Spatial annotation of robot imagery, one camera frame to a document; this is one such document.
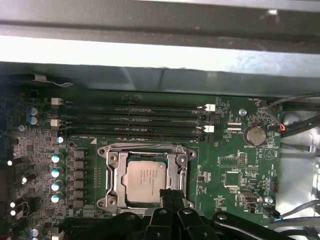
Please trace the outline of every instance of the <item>black cable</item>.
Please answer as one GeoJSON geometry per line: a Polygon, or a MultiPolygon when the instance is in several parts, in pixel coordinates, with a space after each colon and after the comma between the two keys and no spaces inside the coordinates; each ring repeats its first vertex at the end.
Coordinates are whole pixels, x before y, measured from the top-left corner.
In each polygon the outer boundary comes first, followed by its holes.
{"type": "Polygon", "coordinates": [[[283,132],[281,134],[281,138],[284,139],[287,137],[291,137],[293,135],[301,134],[301,133],[304,133],[306,131],[309,131],[310,129],[314,129],[319,126],[320,126],[320,122],[317,122],[315,124],[310,124],[310,125],[300,127],[300,128],[294,129],[294,130],[289,130],[289,131],[283,132]]]}
{"type": "Polygon", "coordinates": [[[297,150],[301,152],[310,152],[310,147],[304,146],[304,145],[293,145],[293,144],[281,143],[280,148],[288,149],[288,150],[297,150]]]}
{"type": "Polygon", "coordinates": [[[289,218],[284,220],[278,220],[269,224],[268,228],[271,230],[284,227],[303,227],[303,226],[320,226],[320,217],[318,216],[306,216],[289,218]]]}
{"type": "Polygon", "coordinates": [[[305,209],[308,209],[308,208],[311,208],[311,207],[314,207],[316,205],[319,205],[320,204],[320,200],[312,200],[312,201],[308,201],[300,206],[297,206],[296,208],[294,208],[293,210],[291,211],[288,211],[287,213],[284,213],[284,214],[281,214],[280,215],[280,218],[283,219],[285,217],[288,217],[290,215],[293,215],[293,214],[296,214],[302,210],[305,210],[305,209]]]}
{"type": "Polygon", "coordinates": [[[308,126],[310,124],[317,124],[317,123],[320,123],[320,115],[311,117],[309,119],[306,119],[306,120],[303,120],[303,121],[300,121],[300,122],[297,122],[297,123],[290,124],[290,125],[288,125],[286,127],[288,128],[288,131],[292,131],[292,130],[295,130],[295,129],[306,127],[306,126],[308,126]]]}
{"type": "Polygon", "coordinates": [[[274,114],[274,107],[278,104],[282,104],[289,101],[299,100],[299,99],[306,99],[306,98],[313,98],[313,97],[320,97],[320,93],[309,93],[309,94],[302,94],[302,95],[296,95],[296,96],[289,96],[281,98],[277,101],[274,101],[271,103],[267,109],[268,114],[270,117],[278,124],[281,125],[282,123],[280,120],[275,116],[274,114]]]}
{"type": "Polygon", "coordinates": [[[285,230],[285,231],[280,231],[281,234],[284,234],[288,237],[290,236],[304,236],[304,237],[308,237],[307,233],[305,230],[301,230],[301,229],[289,229],[289,230],[285,230]]]}

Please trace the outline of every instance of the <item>connector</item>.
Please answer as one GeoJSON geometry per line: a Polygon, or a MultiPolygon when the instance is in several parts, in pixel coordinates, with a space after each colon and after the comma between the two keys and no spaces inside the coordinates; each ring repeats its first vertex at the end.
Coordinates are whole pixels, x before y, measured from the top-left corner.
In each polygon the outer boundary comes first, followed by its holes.
{"type": "Polygon", "coordinates": [[[51,119],[50,126],[51,129],[57,130],[61,126],[62,122],[60,119],[51,119]]]}
{"type": "Polygon", "coordinates": [[[214,133],[215,132],[215,126],[205,125],[203,131],[205,133],[214,133]]]}
{"type": "Polygon", "coordinates": [[[262,208],[262,213],[266,215],[268,218],[273,219],[275,221],[280,220],[280,212],[278,212],[275,207],[264,207],[262,208]]]}
{"type": "Polygon", "coordinates": [[[215,104],[206,104],[205,110],[208,112],[215,112],[216,111],[216,105],[215,104]]]}
{"type": "Polygon", "coordinates": [[[63,100],[62,98],[59,97],[52,97],[51,98],[51,105],[62,105],[63,104],[63,100]]]}

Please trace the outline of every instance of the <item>electrolytic capacitor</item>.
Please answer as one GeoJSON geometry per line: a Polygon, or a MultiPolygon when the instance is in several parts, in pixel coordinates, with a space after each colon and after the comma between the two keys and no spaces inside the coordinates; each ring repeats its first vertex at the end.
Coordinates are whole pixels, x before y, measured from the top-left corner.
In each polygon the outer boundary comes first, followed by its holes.
{"type": "Polygon", "coordinates": [[[42,231],[43,231],[43,227],[42,227],[40,224],[36,225],[36,226],[31,230],[31,237],[36,238],[36,237],[41,236],[42,231]]]}
{"type": "Polygon", "coordinates": [[[26,200],[23,197],[19,197],[18,199],[16,199],[15,201],[12,201],[10,203],[10,207],[11,208],[15,208],[16,206],[19,206],[20,204],[22,204],[23,202],[25,202],[26,200]]]}
{"type": "Polygon", "coordinates": [[[20,158],[20,157],[8,160],[8,162],[7,162],[8,166],[16,166],[16,165],[22,164],[22,163],[23,163],[23,161],[22,161],[22,158],[20,158]]]}
{"type": "Polygon", "coordinates": [[[61,189],[63,186],[64,186],[64,182],[61,180],[57,180],[51,185],[51,189],[52,189],[52,191],[56,192],[59,189],[61,189]]]}
{"type": "Polygon", "coordinates": [[[60,160],[63,160],[64,157],[65,156],[61,152],[58,152],[51,157],[51,161],[57,164],[60,160]]]}
{"type": "Polygon", "coordinates": [[[63,197],[64,197],[63,193],[60,191],[57,191],[54,195],[52,195],[51,202],[53,202],[54,204],[57,204],[63,197]]]}
{"type": "Polygon", "coordinates": [[[24,175],[24,176],[22,176],[21,183],[22,184],[26,184],[26,183],[36,179],[36,177],[37,177],[37,175],[35,173],[31,173],[31,174],[29,174],[27,176],[24,175]]]}
{"type": "Polygon", "coordinates": [[[60,175],[62,175],[63,173],[64,173],[64,169],[62,167],[57,167],[57,168],[52,170],[51,176],[54,177],[54,178],[57,178],[60,175]]]}
{"type": "Polygon", "coordinates": [[[35,116],[35,115],[37,115],[39,113],[39,111],[38,111],[38,109],[36,109],[35,107],[31,107],[30,109],[29,109],[29,114],[31,115],[31,116],[35,116]]]}
{"type": "Polygon", "coordinates": [[[38,123],[38,119],[35,116],[32,116],[32,117],[29,118],[28,122],[31,125],[36,125],[38,123]]]}
{"type": "Polygon", "coordinates": [[[18,213],[20,213],[20,212],[23,211],[23,210],[24,210],[24,206],[19,205],[19,206],[15,207],[14,209],[12,209],[12,210],[10,211],[10,215],[11,215],[11,216],[15,216],[15,215],[17,215],[18,213]]]}

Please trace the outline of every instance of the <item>screw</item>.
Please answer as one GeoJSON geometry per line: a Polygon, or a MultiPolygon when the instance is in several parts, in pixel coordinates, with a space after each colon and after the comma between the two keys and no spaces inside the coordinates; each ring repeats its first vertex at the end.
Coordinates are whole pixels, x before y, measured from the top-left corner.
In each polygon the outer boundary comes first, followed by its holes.
{"type": "Polygon", "coordinates": [[[218,215],[218,219],[220,219],[220,220],[226,220],[226,219],[227,219],[227,216],[224,215],[224,214],[219,214],[219,215],[218,215]]]}
{"type": "Polygon", "coordinates": [[[162,210],[159,211],[159,214],[166,214],[167,212],[168,212],[167,210],[162,209],[162,210]]]}
{"type": "Polygon", "coordinates": [[[111,155],[110,155],[109,161],[110,161],[111,163],[114,164],[117,160],[118,160],[118,156],[117,156],[117,155],[115,155],[115,154],[111,154],[111,155]]]}
{"type": "Polygon", "coordinates": [[[247,110],[245,110],[244,108],[241,108],[241,109],[239,110],[239,115],[240,115],[241,117],[247,115],[247,113],[248,113],[247,110]]]}
{"type": "Polygon", "coordinates": [[[192,211],[190,209],[185,209],[183,210],[184,214],[192,214],[192,211]]]}
{"type": "Polygon", "coordinates": [[[272,199],[272,197],[266,196],[266,197],[264,198],[264,202],[265,202],[266,204],[272,204],[272,203],[274,202],[274,200],[272,199]]]}
{"type": "Polygon", "coordinates": [[[26,130],[26,127],[23,126],[23,125],[20,125],[20,126],[18,127],[18,129],[19,129],[20,132],[24,132],[24,131],[26,130]]]}
{"type": "Polygon", "coordinates": [[[183,156],[181,156],[181,157],[178,158],[178,163],[182,164],[182,163],[185,162],[185,160],[186,159],[183,156]]]}
{"type": "Polygon", "coordinates": [[[111,205],[115,205],[116,204],[116,200],[114,198],[110,198],[108,201],[111,205]]]}

